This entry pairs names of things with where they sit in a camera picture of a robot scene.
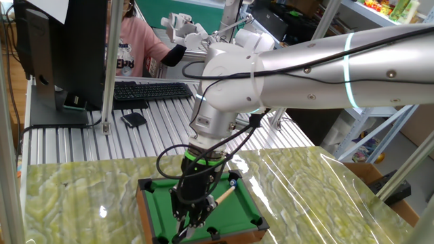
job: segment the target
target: green marble table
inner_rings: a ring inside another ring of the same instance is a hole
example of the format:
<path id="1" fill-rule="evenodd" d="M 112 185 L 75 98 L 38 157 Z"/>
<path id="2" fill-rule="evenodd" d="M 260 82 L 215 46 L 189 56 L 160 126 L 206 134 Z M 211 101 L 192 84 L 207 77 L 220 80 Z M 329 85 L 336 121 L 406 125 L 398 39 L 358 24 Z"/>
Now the green marble table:
<path id="1" fill-rule="evenodd" d="M 139 178 L 160 178 L 156 158 L 29 165 L 27 243 L 144 243 Z M 181 156 L 165 157 L 168 174 Z M 322 148 L 240 152 L 240 169 L 270 224 L 261 243 L 401 243 L 412 227 Z"/>

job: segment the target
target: white robotic arm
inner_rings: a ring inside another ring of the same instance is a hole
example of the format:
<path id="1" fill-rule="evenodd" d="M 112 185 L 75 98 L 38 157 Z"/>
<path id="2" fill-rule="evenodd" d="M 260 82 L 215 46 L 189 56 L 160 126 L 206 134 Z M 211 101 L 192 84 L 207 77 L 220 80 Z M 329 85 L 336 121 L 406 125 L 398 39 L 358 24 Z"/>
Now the white robotic arm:
<path id="1" fill-rule="evenodd" d="M 162 18 L 161 25 L 166 27 L 166 34 L 172 43 L 194 49 L 201 45 L 208 34 L 200 24 L 193 24 L 192 18 L 186 14 L 171 13 L 169 18 Z"/>
<path id="2" fill-rule="evenodd" d="M 201 79 L 201 85 L 191 122 L 197 136 L 190 139 L 183 174 L 171 189 L 172 211 L 178 220 L 173 243 L 189 238 L 216 208 L 212 187 L 270 108 L 434 103 L 433 43 L 432 25 L 413 24 L 260 54 L 228 43 L 212 44 L 202 77 L 188 75 L 188 67 L 184 68 L 184 76 Z M 233 135 L 239 113 L 253 115 L 249 125 Z M 252 131 L 238 148 L 223 153 L 225 142 L 248 129 Z M 187 215 L 189 223 L 184 225 Z"/>
<path id="3" fill-rule="evenodd" d="M 203 76 L 297 66 L 429 27 L 432 26 L 415 24 L 379 28 L 261 54 L 217 43 L 210 49 L 218 52 L 210 53 L 218 55 L 209 59 Z M 307 109 L 434 103 L 433 42 L 434 34 L 419 35 L 288 73 L 298 77 L 271 75 L 226 79 L 209 88 L 205 99 L 213 108 L 230 113 L 249 113 L 260 108 L 261 103 L 267 108 Z M 202 90 L 213 82 L 215 80 L 202 81 Z"/>

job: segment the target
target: pink shirt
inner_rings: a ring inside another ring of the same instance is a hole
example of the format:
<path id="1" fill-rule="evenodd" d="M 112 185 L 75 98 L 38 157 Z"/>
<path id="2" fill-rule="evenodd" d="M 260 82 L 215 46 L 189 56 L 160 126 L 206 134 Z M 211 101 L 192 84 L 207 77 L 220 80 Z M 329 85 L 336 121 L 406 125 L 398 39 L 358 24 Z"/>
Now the pink shirt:
<path id="1" fill-rule="evenodd" d="M 116 75 L 141 77 L 145 56 L 160 62 L 169 51 L 145 21 L 137 17 L 124 18 L 117 51 Z"/>

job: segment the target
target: keyboard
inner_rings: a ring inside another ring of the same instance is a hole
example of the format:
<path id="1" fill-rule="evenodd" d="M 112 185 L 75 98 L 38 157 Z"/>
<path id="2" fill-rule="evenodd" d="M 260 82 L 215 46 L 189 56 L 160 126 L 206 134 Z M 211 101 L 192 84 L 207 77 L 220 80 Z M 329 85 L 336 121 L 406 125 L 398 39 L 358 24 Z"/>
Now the keyboard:
<path id="1" fill-rule="evenodd" d="M 161 100 L 168 98 L 189 98 L 193 95 L 185 83 L 137 84 L 116 82 L 115 99 L 118 101 Z"/>

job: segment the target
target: computer monitor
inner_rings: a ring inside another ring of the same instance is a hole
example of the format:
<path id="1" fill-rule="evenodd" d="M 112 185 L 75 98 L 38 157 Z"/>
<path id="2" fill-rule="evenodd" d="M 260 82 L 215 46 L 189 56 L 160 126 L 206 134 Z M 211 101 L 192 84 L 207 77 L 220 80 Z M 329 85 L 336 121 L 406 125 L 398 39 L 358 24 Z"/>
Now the computer monitor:
<path id="1" fill-rule="evenodd" d="M 27 1 L 14 0 L 14 9 L 18 56 L 26 76 L 36 80 L 31 124 L 86 124 L 85 111 L 63 104 L 68 92 L 102 106 L 107 0 L 69 1 L 64 24 Z"/>

